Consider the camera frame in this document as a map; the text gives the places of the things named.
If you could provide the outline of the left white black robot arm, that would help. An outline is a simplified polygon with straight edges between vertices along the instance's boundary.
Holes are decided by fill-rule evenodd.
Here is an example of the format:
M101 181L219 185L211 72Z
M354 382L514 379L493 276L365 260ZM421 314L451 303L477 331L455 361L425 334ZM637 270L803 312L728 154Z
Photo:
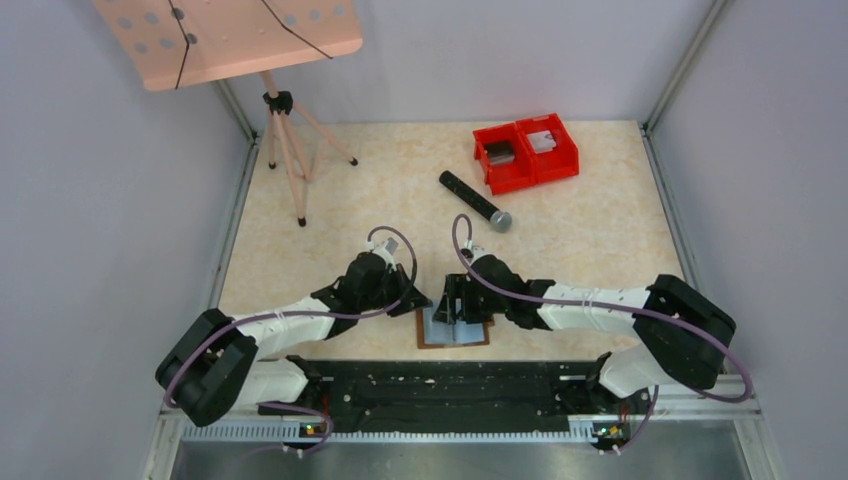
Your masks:
M291 305L247 316L228 316L218 308L202 312L154 378L169 406L198 427L234 408L264 402L308 413L319 404L320 386L303 367L276 354L337 337L369 312L397 317L431 304L388 255L363 252L332 284Z

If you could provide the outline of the black handheld microphone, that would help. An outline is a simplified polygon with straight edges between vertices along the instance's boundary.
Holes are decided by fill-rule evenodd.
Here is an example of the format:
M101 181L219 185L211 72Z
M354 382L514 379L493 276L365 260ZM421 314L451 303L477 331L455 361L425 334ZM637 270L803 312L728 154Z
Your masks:
M444 170L439 175L438 181L471 209L484 217L496 232L505 233L512 227L513 218L508 212L496 207L453 172Z

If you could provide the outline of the brown leather card holder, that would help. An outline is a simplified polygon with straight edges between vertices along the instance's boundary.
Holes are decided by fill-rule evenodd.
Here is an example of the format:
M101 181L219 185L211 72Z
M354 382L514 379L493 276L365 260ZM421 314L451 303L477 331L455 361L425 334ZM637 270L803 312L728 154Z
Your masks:
M446 324L433 320L434 308L416 312L416 344L420 350L485 346L490 344L489 329L494 325L490 318L486 323L468 324L460 321Z

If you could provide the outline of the right red plastic bin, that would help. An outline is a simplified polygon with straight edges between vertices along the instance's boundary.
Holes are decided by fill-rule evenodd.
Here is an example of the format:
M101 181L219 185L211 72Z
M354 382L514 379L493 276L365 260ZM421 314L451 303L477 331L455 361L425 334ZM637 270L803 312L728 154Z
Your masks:
M516 122L518 132L529 144L530 159L537 185L577 176L579 150L563 121L549 113Z

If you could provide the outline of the pink music stand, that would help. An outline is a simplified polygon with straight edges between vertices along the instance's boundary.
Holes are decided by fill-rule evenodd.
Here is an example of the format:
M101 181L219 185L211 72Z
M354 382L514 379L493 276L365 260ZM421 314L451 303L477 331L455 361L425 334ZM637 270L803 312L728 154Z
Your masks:
M96 1L100 17L131 59L148 91L177 90L258 75L272 153L283 158L295 217L306 226L299 185L316 166L304 156L293 130L301 116L352 166L358 158L324 128L292 94L277 87L274 71L353 54L364 44L350 1Z

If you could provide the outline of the red plastic bin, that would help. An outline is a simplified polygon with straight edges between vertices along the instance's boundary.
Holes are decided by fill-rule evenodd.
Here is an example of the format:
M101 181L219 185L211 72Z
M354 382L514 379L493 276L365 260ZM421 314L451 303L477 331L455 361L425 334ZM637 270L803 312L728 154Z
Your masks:
M529 144L530 159L537 185L577 176L579 150L563 121L549 113L516 122L518 132Z
M482 168L484 183L493 195L503 195L534 184L533 164L526 138L516 123L473 132L474 159Z

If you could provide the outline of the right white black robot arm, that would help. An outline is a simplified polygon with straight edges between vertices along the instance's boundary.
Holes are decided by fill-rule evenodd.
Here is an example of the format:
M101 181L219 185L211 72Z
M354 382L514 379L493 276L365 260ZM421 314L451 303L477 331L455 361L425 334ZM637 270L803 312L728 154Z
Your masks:
M526 330L582 329L636 340L596 360L586 385L594 409L612 412L643 388L673 383L713 397L736 323L680 278L660 274L630 289L574 287L524 280L481 248L463 248L459 258L467 268L465 313L502 315Z

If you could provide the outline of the left red plastic bin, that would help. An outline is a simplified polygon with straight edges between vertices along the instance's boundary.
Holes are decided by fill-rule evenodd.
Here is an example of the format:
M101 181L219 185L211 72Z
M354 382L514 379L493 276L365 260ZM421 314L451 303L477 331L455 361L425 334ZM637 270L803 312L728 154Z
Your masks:
M474 159L482 168L484 183L493 195L503 195L534 184L533 164L526 138L516 123L473 132Z

